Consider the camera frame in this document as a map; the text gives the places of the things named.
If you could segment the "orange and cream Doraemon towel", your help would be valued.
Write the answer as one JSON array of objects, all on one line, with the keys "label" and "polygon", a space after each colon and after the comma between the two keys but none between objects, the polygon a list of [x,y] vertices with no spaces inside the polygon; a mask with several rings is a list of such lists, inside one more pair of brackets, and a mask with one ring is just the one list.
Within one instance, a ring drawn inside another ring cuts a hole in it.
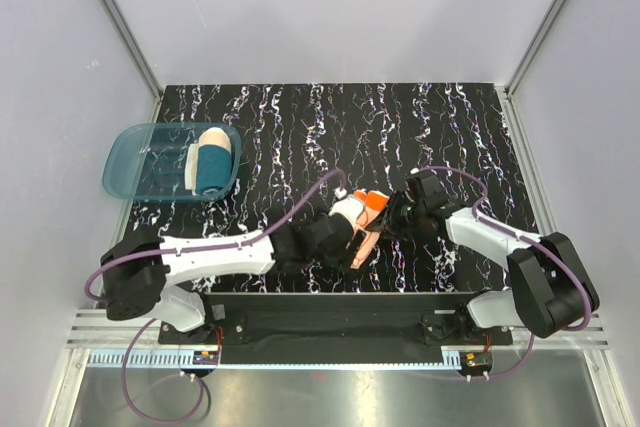
[{"label": "orange and cream Doraemon towel", "polygon": [[359,271],[364,268],[380,238],[380,233],[372,231],[369,225],[382,214],[390,197],[379,191],[361,189],[356,190],[354,195],[364,202],[364,211],[356,221],[356,236],[362,234],[363,239],[350,265],[352,271]]}]

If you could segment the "teal and cream Doraemon towel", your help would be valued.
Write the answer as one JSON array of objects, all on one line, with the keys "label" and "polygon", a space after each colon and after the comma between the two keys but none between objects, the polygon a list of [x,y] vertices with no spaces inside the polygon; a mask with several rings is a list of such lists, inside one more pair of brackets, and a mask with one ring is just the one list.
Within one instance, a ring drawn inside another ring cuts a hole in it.
[{"label": "teal and cream Doraemon towel", "polygon": [[229,183],[232,166],[231,138],[220,127],[209,128],[188,147],[185,188],[193,195],[217,194]]}]

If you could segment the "translucent blue plastic tray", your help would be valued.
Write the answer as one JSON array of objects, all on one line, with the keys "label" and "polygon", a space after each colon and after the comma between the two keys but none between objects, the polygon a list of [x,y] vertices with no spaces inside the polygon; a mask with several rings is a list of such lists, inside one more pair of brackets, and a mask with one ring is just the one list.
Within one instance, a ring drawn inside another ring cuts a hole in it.
[{"label": "translucent blue plastic tray", "polygon": [[[210,196],[185,188],[188,147],[209,128],[220,127],[231,138],[232,172],[227,186]],[[218,201],[231,191],[242,154],[242,138],[229,124],[187,122],[139,124],[122,132],[107,158],[102,183],[107,193],[123,200],[153,202]]]}]

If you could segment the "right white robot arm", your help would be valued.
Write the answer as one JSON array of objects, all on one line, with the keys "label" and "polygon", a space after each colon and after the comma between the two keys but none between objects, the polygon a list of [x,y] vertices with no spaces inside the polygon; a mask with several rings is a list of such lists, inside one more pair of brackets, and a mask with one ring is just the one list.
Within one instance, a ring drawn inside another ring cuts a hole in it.
[{"label": "right white robot arm", "polygon": [[523,232],[446,193],[432,172],[414,170],[384,212],[383,230],[414,241],[439,237],[499,265],[510,284],[472,297],[457,315],[463,329],[521,327],[538,338],[588,326],[598,294],[570,238]]}]

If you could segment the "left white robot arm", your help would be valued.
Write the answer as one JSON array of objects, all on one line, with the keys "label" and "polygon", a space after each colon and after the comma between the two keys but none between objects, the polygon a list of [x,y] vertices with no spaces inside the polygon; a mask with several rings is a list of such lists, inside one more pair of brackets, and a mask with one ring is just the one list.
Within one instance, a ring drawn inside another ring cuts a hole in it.
[{"label": "left white robot arm", "polygon": [[111,321],[153,317],[180,333],[214,323],[203,296],[181,286],[204,277],[297,273],[312,262],[349,266],[364,198],[350,194],[326,214],[302,224],[284,223],[265,233],[186,239],[123,240],[102,258],[116,264],[102,273],[106,316]]}]

